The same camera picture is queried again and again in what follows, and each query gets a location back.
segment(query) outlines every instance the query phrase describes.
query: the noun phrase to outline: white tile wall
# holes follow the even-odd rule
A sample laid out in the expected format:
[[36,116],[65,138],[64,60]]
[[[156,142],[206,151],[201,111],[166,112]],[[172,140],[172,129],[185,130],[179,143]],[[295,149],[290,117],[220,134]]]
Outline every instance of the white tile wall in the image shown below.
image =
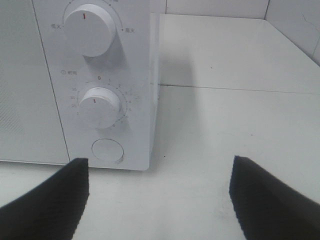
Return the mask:
[[167,14],[263,19],[269,0],[167,0]]
[[270,0],[266,19],[320,64],[320,0]]

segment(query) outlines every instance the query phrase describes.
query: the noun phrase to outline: power knob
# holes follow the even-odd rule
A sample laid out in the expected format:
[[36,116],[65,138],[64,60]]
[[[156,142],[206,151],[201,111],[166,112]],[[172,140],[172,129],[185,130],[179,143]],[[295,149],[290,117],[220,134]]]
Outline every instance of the power knob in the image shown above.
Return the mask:
[[116,36],[116,25],[102,7],[84,4],[64,18],[64,34],[72,49],[87,57],[104,54]]
[[113,91],[95,87],[85,93],[79,108],[80,118],[90,128],[106,129],[117,121],[121,101]]

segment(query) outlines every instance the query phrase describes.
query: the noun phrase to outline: white microwave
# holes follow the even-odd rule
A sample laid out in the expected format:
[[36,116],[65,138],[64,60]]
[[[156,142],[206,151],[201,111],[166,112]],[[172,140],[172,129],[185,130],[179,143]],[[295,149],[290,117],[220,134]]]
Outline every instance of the white microwave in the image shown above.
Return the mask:
[[2,0],[0,161],[146,170],[158,27],[150,0]]

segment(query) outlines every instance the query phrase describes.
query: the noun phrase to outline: microwave door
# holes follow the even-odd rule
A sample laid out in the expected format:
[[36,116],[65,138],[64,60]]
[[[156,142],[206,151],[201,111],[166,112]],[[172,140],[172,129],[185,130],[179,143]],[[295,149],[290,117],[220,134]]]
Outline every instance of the microwave door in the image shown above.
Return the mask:
[[0,1],[0,29],[0,160],[66,164],[32,1]]

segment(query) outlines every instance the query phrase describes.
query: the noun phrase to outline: control panel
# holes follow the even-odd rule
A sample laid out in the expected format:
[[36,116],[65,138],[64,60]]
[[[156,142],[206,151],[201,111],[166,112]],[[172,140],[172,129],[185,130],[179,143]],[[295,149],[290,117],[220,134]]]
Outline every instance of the control panel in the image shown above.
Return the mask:
[[33,5],[69,158],[147,169],[158,99],[159,16],[150,0]]

